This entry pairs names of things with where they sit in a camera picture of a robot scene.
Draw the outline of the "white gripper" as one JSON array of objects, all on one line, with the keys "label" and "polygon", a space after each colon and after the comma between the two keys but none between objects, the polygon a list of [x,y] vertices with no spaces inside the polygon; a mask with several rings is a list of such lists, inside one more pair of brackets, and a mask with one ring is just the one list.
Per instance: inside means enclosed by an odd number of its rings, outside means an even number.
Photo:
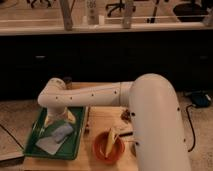
[{"label": "white gripper", "polygon": [[47,116],[45,118],[44,126],[48,127],[52,125],[54,122],[64,120],[66,122],[75,124],[76,118],[74,114],[68,109],[48,109]]}]

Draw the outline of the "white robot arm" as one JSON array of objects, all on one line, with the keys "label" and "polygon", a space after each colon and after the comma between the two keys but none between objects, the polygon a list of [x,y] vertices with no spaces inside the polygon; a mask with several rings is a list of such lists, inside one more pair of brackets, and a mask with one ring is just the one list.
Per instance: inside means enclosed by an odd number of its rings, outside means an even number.
[{"label": "white robot arm", "polygon": [[51,115],[71,106],[122,106],[130,111],[139,171],[191,171],[181,110],[172,84],[159,74],[68,90],[52,78],[38,96]]}]

